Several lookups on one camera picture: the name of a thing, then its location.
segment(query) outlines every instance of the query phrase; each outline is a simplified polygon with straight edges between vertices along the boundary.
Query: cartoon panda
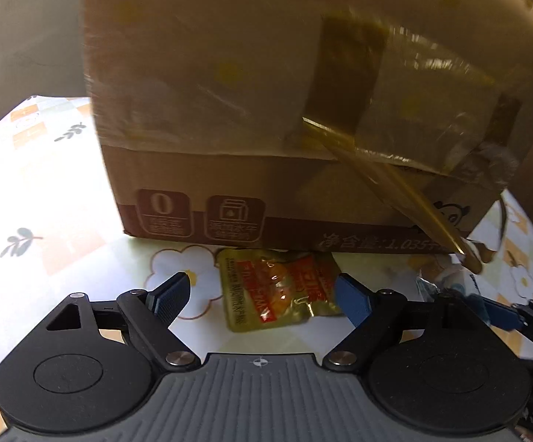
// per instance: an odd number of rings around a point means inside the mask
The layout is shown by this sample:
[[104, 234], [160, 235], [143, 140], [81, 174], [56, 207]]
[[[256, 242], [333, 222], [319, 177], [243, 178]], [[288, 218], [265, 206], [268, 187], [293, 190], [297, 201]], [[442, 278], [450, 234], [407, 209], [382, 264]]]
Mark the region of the cartoon panda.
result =
[[434, 207], [443, 213], [453, 226], [459, 225], [463, 216], [469, 214], [470, 206], [459, 206], [458, 204], [444, 204], [442, 201], [436, 201]]

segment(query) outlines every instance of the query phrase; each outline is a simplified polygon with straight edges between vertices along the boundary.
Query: printed icon on box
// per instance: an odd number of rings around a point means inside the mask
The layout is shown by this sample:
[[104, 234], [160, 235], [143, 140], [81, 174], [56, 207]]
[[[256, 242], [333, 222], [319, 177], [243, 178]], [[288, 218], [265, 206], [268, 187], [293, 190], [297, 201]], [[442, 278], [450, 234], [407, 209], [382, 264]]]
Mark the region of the printed icon on box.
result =
[[193, 233], [191, 204], [185, 193], [140, 189], [136, 209], [149, 234], [189, 237]]
[[243, 199], [224, 199], [219, 205], [219, 218], [224, 221], [246, 221], [248, 205]]
[[264, 215], [260, 199], [212, 196], [207, 200], [205, 234], [215, 241], [254, 242], [261, 237]]

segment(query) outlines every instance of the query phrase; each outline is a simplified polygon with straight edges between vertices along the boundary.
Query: floral tablecloth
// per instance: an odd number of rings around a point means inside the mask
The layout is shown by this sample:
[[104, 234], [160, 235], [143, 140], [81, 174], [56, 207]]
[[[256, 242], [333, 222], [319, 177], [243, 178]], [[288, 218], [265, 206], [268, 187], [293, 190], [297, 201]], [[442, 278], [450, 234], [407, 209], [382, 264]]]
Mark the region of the floral tablecloth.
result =
[[[504, 303], [533, 297], [533, 226], [504, 193], [509, 224], [498, 257], [477, 278], [483, 295]], [[495, 205], [473, 238], [497, 245]], [[153, 289], [186, 271], [191, 301], [170, 329], [201, 359], [207, 352], [314, 352], [321, 358], [353, 329], [344, 317], [253, 333], [233, 333], [223, 316], [212, 246], [135, 239], [123, 234], [101, 160], [88, 98], [33, 97], [0, 121], [0, 361], [71, 292], [109, 300]], [[448, 256], [335, 255], [341, 269], [372, 289], [418, 297], [415, 276]], [[519, 333], [500, 336], [533, 357]], [[0, 418], [0, 431], [4, 428]]]

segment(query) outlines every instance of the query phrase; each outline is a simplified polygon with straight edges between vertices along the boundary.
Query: yellow flower center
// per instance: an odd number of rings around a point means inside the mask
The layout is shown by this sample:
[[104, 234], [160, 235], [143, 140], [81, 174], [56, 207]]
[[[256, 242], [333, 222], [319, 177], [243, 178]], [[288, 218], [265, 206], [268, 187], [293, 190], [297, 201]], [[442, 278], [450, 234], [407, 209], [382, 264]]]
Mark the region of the yellow flower center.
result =
[[185, 271], [185, 274], [189, 276], [189, 280], [191, 281], [191, 286], [195, 286], [197, 284], [197, 274], [191, 271], [191, 269], [187, 269]]

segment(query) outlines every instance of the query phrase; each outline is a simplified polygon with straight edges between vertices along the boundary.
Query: milk carton icon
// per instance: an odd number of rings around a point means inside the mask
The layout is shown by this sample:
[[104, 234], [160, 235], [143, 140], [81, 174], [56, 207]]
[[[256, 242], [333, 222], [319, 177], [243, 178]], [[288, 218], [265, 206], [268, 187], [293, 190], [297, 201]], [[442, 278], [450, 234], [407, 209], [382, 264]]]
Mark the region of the milk carton icon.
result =
[[246, 221], [248, 205], [243, 199], [224, 199], [219, 205], [219, 218], [222, 221]]

